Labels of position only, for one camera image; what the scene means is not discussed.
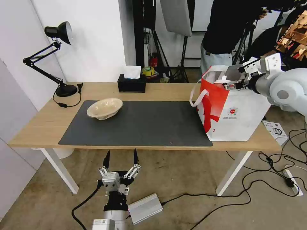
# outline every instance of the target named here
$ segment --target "power strip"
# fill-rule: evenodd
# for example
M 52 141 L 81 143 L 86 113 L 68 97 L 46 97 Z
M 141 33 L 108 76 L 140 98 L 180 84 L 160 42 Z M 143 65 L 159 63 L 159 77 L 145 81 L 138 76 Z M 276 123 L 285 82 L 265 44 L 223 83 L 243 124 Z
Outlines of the power strip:
M 287 177 L 287 178 L 291 178 L 292 182 L 295 184 L 294 187 L 292 187 L 292 190 L 294 192 L 294 194 L 297 194 L 297 196 L 302 196 L 303 195 L 303 192 L 301 190 L 301 188 L 299 187 L 299 185 L 297 184 L 296 180 L 293 178 L 293 175 L 292 173 L 288 170 L 288 169 L 285 169 L 282 171 L 283 174 Z

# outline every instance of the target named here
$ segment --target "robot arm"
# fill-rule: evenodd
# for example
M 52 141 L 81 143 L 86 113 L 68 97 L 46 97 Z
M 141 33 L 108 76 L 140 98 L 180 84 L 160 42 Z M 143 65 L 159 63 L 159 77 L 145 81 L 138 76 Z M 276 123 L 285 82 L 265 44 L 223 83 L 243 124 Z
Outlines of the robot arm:
M 307 122 L 307 69 L 281 70 L 279 53 L 246 62 L 239 68 L 241 79 L 225 83 L 226 89 L 250 89 L 262 94 L 282 110 L 296 110 Z
M 307 69 L 292 69 L 277 76 L 270 85 L 270 97 L 281 107 L 298 111 L 307 123 Z
M 129 193 L 129 186 L 134 182 L 135 177 L 141 170 L 138 164 L 137 150 L 134 150 L 134 166 L 129 171 L 109 171 L 110 151 L 103 160 L 99 172 L 102 176 L 102 186 L 106 189 L 108 203 L 104 206 L 104 218 L 93 221 L 92 230 L 127 230 L 127 216 L 129 208 L 126 196 Z

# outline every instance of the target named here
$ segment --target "cardboard box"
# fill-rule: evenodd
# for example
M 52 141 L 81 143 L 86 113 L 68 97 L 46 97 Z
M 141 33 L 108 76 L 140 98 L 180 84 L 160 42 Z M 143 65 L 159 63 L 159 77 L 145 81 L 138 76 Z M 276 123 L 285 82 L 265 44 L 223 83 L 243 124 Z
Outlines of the cardboard box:
M 274 139 L 279 143 L 279 145 L 282 145 L 286 142 L 286 140 L 288 140 L 288 135 L 285 133 L 279 123 L 263 121 L 263 124 Z

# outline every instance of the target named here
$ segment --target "tissue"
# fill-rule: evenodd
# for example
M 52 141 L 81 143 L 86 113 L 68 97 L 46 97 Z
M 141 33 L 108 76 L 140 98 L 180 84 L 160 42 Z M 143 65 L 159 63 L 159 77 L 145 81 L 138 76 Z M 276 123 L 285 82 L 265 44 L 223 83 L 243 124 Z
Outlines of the tissue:
M 141 67 L 134 65 L 127 65 L 124 69 L 124 78 L 138 79 L 141 76 Z

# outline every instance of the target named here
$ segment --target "white desk leg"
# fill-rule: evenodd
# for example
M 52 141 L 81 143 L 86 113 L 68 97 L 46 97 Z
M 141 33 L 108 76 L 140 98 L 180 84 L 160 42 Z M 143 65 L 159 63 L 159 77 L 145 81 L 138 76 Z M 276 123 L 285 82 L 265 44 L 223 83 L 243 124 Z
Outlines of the white desk leg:
M 218 196 L 221 196 L 228 185 L 231 183 L 231 181 L 234 179 L 236 174 L 239 172 L 239 170 L 242 168 L 244 163 L 247 161 L 249 156 L 252 154 L 253 151 L 247 151 L 247 152 L 239 152 L 237 158 L 235 159 L 234 163 L 222 179 L 221 183 L 218 185 L 216 191 L 216 194 Z
M 73 178 L 71 177 L 65 166 L 63 165 L 62 161 L 60 160 L 56 152 L 53 149 L 45 149 L 45 148 L 41 148 L 41 151 L 48 159 L 48 161 L 52 164 L 54 169 L 58 172 L 60 177 L 62 177 L 63 181 L 67 184 L 70 190 L 74 194 L 77 194 L 79 187 L 76 184 L 76 182 L 73 180 Z

